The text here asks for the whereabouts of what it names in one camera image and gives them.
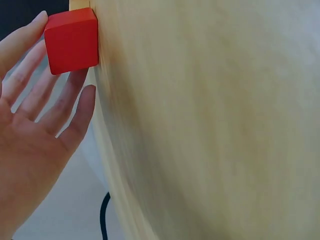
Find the black cable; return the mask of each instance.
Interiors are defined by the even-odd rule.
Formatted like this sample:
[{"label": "black cable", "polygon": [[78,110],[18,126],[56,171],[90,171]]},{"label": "black cable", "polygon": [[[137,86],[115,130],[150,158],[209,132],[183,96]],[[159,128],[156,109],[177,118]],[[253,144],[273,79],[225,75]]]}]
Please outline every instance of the black cable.
[{"label": "black cable", "polygon": [[102,233],[102,240],[108,240],[107,226],[106,226],[106,210],[107,210],[109,201],[110,201],[110,193],[108,192],[105,195],[100,208],[100,227],[101,227],[101,233]]}]

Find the red cube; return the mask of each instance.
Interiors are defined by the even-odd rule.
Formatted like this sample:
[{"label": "red cube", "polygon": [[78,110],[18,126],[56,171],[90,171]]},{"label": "red cube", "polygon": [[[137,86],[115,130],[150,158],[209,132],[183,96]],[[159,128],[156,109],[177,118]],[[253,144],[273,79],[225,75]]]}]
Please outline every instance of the red cube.
[{"label": "red cube", "polygon": [[99,63],[98,20],[89,7],[49,16],[44,40],[53,75]]}]

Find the dark background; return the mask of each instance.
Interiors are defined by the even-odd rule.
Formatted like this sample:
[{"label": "dark background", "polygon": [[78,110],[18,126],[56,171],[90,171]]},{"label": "dark background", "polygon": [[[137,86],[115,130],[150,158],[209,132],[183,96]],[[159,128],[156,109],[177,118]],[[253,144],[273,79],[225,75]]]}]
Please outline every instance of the dark background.
[{"label": "dark background", "polygon": [[0,0],[0,40],[31,22],[42,10],[52,15],[68,8],[69,0]]}]

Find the finger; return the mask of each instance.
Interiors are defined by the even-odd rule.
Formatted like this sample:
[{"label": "finger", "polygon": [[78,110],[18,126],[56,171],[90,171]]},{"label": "finger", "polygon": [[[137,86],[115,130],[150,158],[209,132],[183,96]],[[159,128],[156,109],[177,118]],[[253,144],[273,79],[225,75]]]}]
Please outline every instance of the finger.
[{"label": "finger", "polygon": [[31,23],[0,41],[0,82],[22,55],[38,41],[47,21],[48,15],[42,11]]},{"label": "finger", "polygon": [[84,139],[89,123],[94,113],[96,101],[96,87],[86,86],[80,96],[75,115],[70,125],[61,133],[58,140],[72,155]]},{"label": "finger", "polygon": [[10,107],[12,107],[21,92],[25,89],[32,73],[41,63],[45,54],[46,45],[45,41],[42,40],[26,55],[9,79],[3,84],[1,98],[4,98]]},{"label": "finger", "polygon": [[54,106],[40,119],[39,123],[51,135],[57,135],[70,117],[73,106],[84,85],[88,69],[71,72]]},{"label": "finger", "polygon": [[30,121],[36,120],[47,104],[59,77],[59,75],[52,75],[47,67],[15,113],[24,115]]}]

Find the wood grain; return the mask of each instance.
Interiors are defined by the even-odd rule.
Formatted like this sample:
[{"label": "wood grain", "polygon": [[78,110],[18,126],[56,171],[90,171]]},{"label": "wood grain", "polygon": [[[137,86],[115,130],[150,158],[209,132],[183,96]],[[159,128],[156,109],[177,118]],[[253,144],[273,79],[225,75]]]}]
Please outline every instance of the wood grain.
[{"label": "wood grain", "polygon": [[91,0],[128,239],[320,239],[320,4]]}]

